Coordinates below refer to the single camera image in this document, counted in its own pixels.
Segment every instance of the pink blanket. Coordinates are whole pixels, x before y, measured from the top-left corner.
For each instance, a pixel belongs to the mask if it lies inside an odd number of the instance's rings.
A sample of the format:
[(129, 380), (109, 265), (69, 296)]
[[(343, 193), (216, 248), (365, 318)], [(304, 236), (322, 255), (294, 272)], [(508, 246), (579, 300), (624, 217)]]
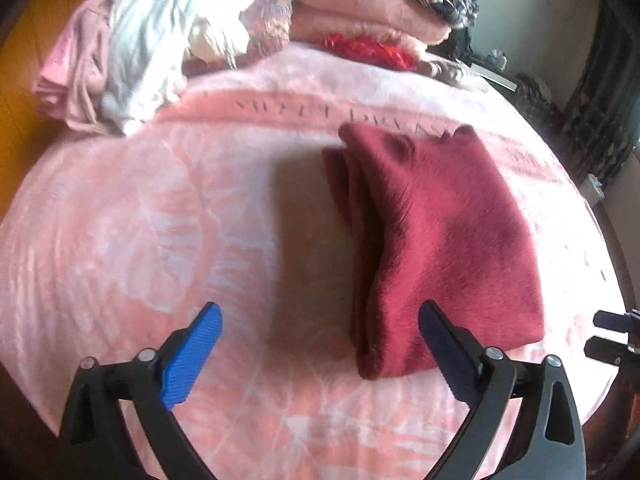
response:
[(26, 177), (0, 224), (0, 359), (50, 427), (82, 357), (129, 360), (215, 300), (224, 333), (175, 415), (219, 478), (424, 477), (466, 406), (437, 370), (358, 376), (353, 241), (321, 163), (351, 117), (418, 136), (473, 124), (529, 225), (542, 284), (545, 338), (510, 355), (558, 354), (582, 419), (598, 406), (615, 370), (582, 346), (594, 311), (622, 312), (622, 298), (597, 225), (540, 138), (496, 92), (291, 44), (194, 81), (131, 138), (69, 137)]

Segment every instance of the red towel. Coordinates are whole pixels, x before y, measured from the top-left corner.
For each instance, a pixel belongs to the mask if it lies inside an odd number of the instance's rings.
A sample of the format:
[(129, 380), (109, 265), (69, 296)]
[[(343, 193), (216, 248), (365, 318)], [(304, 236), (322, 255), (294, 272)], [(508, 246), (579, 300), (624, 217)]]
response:
[(544, 336), (529, 227), (469, 126), (411, 138), (344, 124), (326, 150), (332, 195), (356, 241), (351, 339), (363, 378), (433, 368), (418, 309), (435, 300), (485, 346)]

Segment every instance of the red plastic bag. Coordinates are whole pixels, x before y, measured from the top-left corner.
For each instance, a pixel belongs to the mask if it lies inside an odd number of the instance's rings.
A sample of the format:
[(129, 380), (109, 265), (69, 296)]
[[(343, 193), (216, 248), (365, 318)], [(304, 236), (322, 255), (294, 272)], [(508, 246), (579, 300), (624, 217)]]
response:
[(341, 34), (332, 34), (322, 42), (322, 46), (336, 56), (392, 70), (415, 70), (416, 67), (411, 54), (391, 44), (379, 43), (369, 38), (345, 40)]

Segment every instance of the pile of clothes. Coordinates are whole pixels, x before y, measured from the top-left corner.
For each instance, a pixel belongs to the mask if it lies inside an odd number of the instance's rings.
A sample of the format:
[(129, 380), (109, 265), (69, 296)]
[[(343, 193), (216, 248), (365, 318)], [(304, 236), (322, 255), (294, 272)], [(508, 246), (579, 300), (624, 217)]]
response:
[(477, 0), (85, 0), (33, 92), (73, 130), (131, 135), (179, 99), (188, 76), (336, 35), (391, 45), (415, 58), (411, 70), (478, 89), (479, 78), (426, 54), (477, 14)]

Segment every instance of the wall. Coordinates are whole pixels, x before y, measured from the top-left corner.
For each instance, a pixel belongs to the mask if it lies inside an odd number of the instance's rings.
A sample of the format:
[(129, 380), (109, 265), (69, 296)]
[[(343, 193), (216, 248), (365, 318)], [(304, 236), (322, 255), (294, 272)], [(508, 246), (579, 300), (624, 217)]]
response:
[(503, 50), (507, 72), (542, 78), (561, 108), (571, 97), (591, 46), (598, 0), (479, 0), (472, 31), (479, 54)]
[(640, 162), (635, 156), (607, 186), (604, 208), (622, 247), (631, 282), (640, 301)]

